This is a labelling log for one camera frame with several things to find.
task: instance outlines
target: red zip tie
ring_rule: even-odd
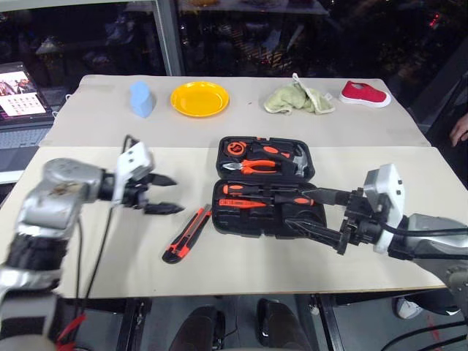
[[[66,328],[60,333],[56,341],[56,350],[57,351],[73,351],[75,347],[75,342],[70,342],[68,344],[62,344],[61,340],[70,334],[71,331],[76,329],[84,320],[86,319],[86,315],[83,313],[76,317],[73,321],[71,321]]]

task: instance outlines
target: black cable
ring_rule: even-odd
[[[89,281],[88,289],[86,291],[85,297],[83,299],[83,305],[81,306],[81,314],[84,313],[86,309],[86,305],[88,303],[89,295],[91,294],[91,289],[93,287],[94,279],[96,278],[97,269],[99,268],[99,264],[101,262],[102,253],[104,252],[105,242],[107,240],[107,235],[109,234],[110,222],[112,220],[113,214],[113,207],[109,208],[109,212],[107,214],[107,221],[105,224],[104,235],[102,236],[101,247],[99,248],[99,254],[97,254],[96,263],[94,263],[93,273],[91,275],[91,280]]]
[[[383,229],[392,234],[402,236],[449,236],[449,235],[468,235],[468,228],[449,228],[449,229],[436,229],[436,230],[405,230],[389,226],[386,223],[380,222]]]
[[[413,258],[424,260],[468,260],[468,254],[415,254]]]
[[[83,253],[83,223],[81,222],[81,217],[78,217],[78,258],[76,263],[76,284],[75,284],[75,301],[73,301],[74,311],[73,318],[75,320],[78,317],[78,311],[80,309],[80,280],[81,280],[81,255]],[[77,329],[74,329],[69,334],[69,342],[75,340],[76,334],[78,333]]]
[[[428,331],[435,331],[435,330],[442,330],[442,329],[447,329],[447,328],[455,328],[459,327],[461,325],[465,325],[465,322],[453,322],[453,323],[446,323],[446,324],[441,324],[441,325],[434,325],[432,327],[427,327],[427,328],[421,328],[421,329],[416,329],[415,331],[410,331],[409,333],[400,335],[397,338],[394,338],[393,340],[390,340],[380,351],[386,351],[390,346],[393,346],[397,342],[400,342],[403,339],[407,339],[411,336],[418,335],[421,333],[426,333]]]
[[[76,263],[76,291],[75,291],[75,310],[73,319],[78,317],[79,299],[80,299],[80,279],[81,279],[81,255],[83,253],[83,223],[81,217],[78,217],[78,259]]]
[[[223,339],[226,339],[229,335],[234,334],[238,330],[238,315],[239,315],[239,302],[240,302],[240,299],[241,299],[241,297],[238,296],[237,304],[236,304],[236,307],[235,307],[235,328],[232,331],[230,331],[229,333],[225,334]]]
[[[422,349],[419,349],[418,351],[434,350],[434,349],[436,349],[438,347],[441,347],[441,346],[455,344],[456,342],[466,340],[466,338],[467,338],[466,334],[465,335],[460,335],[460,336],[457,336],[456,338],[453,338],[453,339],[448,339],[448,340],[445,340],[445,341],[438,342],[436,344],[432,344],[432,345],[423,347]]]
[[[122,152],[121,152],[122,154],[126,151],[127,143],[129,140],[133,140],[132,136],[130,134],[125,135],[124,144],[122,145]]]

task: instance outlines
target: pliers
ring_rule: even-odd
[[[248,160],[245,159],[241,163],[231,162],[225,163],[222,165],[223,168],[227,170],[240,170],[242,174],[254,174],[254,173],[277,173],[276,170],[256,170],[254,167],[272,167],[275,168],[279,164],[275,161],[269,159],[257,159],[257,160]]]

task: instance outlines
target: yellow paper plate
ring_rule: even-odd
[[[180,113],[191,117],[208,117],[223,111],[229,94],[218,84],[192,82],[173,91],[170,103]]]

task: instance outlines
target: blue block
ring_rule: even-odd
[[[148,117],[154,109],[155,103],[148,85],[139,81],[130,86],[130,91],[132,92],[130,105],[132,106],[133,112],[140,117]]]

